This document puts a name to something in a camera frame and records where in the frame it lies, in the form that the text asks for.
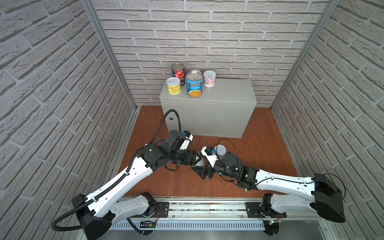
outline cabinet door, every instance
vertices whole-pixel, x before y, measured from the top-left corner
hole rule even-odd
[[[254,106],[161,101],[163,112],[175,109],[180,116],[181,129],[193,135],[241,138]],[[168,131],[178,130],[175,113],[166,118]]]

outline brown wooden board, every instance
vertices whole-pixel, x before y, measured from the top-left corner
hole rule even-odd
[[[129,163],[135,149],[148,143],[155,134],[163,117],[160,106],[142,106],[133,129],[127,150],[120,165],[120,171]],[[156,139],[167,137],[166,123]],[[220,137],[194,136],[190,149],[200,151],[204,146],[215,146]],[[236,145],[238,156],[243,164],[269,172],[297,176],[283,138],[269,108],[255,108],[241,139],[230,138]],[[227,151],[235,153],[230,142],[222,140]],[[171,172],[160,168],[136,184],[126,195],[137,196],[149,192],[152,196],[162,197],[263,197],[267,192],[244,191],[219,175],[202,180],[189,166],[179,165],[179,170]]]

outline gray cabinet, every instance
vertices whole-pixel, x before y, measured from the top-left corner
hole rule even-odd
[[[215,86],[203,86],[199,98],[190,98],[186,86],[181,93],[171,95],[167,85],[160,94],[163,112],[175,109],[182,130],[193,135],[241,138],[256,106],[253,86],[247,79],[217,78]],[[178,129],[177,118],[170,113],[166,118],[168,131]]]

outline yellow can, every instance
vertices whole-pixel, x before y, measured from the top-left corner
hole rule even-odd
[[[179,78],[168,78],[167,79],[167,88],[169,94],[176,95],[181,92],[181,87],[180,87],[180,79]]]

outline can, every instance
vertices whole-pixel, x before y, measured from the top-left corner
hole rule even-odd
[[[180,79],[174,78],[174,77],[168,78],[167,88],[168,88],[169,94],[172,94],[172,95],[179,94],[181,92]]]
[[[206,87],[213,87],[216,82],[216,73],[214,71],[205,71],[203,73],[203,83]]]
[[[203,74],[198,72],[189,72],[187,74],[187,95],[191,98],[201,96],[203,88]]]
[[[180,85],[184,86],[185,83],[185,68],[181,63],[174,63],[171,66],[172,69],[172,77],[180,79]]]

